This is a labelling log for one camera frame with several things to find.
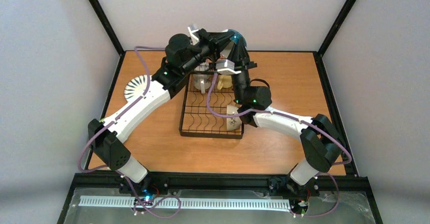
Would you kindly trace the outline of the white blue striped plate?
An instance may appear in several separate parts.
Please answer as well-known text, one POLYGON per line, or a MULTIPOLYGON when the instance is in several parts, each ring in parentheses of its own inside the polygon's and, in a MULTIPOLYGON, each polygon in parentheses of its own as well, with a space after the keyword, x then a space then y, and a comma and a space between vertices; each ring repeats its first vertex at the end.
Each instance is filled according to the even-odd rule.
POLYGON ((146 95, 149 93, 150 86, 147 86, 147 84, 151 83, 151 78, 151 75, 148 77, 146 74, 144 74, 130 80, 124 89, 124 98, 126 101, 131 102, 134 97, 146 95))

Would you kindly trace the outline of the black wire dish rack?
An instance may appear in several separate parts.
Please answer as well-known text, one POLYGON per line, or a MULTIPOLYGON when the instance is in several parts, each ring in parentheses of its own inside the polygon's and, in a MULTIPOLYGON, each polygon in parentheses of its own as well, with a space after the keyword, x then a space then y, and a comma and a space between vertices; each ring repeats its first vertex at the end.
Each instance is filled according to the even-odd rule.
MULTIPOLYGON (((214 65, 209 64, 211 81, 214 74, 214 65)), ((209 88, 205 94, 201 94, 193 85, 192 71, 185 87, 183 106, 180 118, 179 132, 185 137, 206 137, 222 139, 241 139, 244 134, 243 124, 235 131, 227 131, 226 119, 213 115, 206 107, 206 99, 209 88)))

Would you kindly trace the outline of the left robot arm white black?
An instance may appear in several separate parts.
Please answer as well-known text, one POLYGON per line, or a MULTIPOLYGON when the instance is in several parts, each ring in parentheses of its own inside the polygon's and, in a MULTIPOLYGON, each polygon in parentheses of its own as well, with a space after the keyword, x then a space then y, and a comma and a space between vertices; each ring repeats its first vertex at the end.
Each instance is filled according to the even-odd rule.
POLYGON ((132 156, 124 142, 145 118, 187 84, 195 68, 207 60, 216 62, 227 47, 242 40, 242 35, 232 29, 222 32, 197 29, 189 35, 173 35, 164 49, 160 68, 153 75, 145 76, 144 91, 104 121, 94 119, 88 124, 87 144, 93 153, 106 167, 132 182, 144 181, 148 169, 132 156))

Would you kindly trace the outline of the cream bowl floral pattern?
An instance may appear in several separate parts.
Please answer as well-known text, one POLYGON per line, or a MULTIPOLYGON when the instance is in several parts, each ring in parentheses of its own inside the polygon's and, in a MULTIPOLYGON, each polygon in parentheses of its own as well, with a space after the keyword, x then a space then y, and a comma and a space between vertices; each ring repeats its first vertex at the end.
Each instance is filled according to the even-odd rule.
MULTIPOLYGON (((238 107, 233 105, 227 105, 226 108, 227 115, 236 115, 238 114, 238 107)), ((226 118, 226 129, 227 131, 235 131, 239 129, 242 125, 242 121, 240 117, 226 118)))

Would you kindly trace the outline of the white mug coral pattern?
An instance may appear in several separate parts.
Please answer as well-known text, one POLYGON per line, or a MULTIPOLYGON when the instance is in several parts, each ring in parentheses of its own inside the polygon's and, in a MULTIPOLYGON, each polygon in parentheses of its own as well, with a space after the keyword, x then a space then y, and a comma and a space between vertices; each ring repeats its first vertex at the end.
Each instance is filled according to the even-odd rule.
POLYGON ((193 85, 201 94, 205 94, 211 84, 211 75, 209 74, 209 64, 202 64, 194 69, 193 85))

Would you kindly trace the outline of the yellow mug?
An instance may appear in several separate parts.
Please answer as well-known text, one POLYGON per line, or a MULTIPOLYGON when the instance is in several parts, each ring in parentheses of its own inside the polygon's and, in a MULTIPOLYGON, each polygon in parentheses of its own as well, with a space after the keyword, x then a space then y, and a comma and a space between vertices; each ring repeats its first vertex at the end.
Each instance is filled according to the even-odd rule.
POLYGON ((232 83, 232 77, 231 76, 225 76, 225 75, 219 75, 218 76, 218 83, 217 83, 217 89, 221 90, 223 88, 231 88, 233 85, 232 83))

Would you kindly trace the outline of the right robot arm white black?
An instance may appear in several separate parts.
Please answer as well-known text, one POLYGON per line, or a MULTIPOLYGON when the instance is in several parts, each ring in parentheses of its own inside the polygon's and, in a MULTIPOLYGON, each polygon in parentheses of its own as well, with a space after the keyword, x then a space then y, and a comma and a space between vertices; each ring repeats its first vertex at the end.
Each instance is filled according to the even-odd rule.
POLYGON ((322 114, 299 116, 271 107, 270 86, 266 82, 261 86, 252 85, 248 71, 257 64, 251 61, 243 39, 227 45, 222 54, 226 62, 218 65, 217 70, 221 73, 221 68, 226 68, 232 78, 235 102, 240 106, 235 115, 242 123, 274 130, 302 144, 305 158, 288 174, 290 181, 304 186, 320 173, 339 165, 337 159, 342 153, 347 156, 346 163, 351 161, 342 136, 328 117, 322 114))

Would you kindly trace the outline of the white bowl dark outside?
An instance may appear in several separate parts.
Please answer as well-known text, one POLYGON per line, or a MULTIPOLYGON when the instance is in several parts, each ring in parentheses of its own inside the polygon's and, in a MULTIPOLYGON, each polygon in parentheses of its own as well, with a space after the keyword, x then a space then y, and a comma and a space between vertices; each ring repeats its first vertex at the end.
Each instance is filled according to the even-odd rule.
POLYGON ((242 40, 243 40, 243 43, 244 43, 244 46, 245 46, 245 47, 247 47, 246 40, 245 40, 245 38, 243 37, 243 35, 242 35, 241 33, 239 33, 238 31, 236 31, 236 30, 234 30, 234 29, 228 29, 227 31, 231 31, 231 32, 233 32, 233 33, 234 33, 234 34, 230 37, 230 40, 231 40, 232 42, 234 42, 235 44, 238 44, 239 40, 240 40, 240 39, 242 39, 242 40))

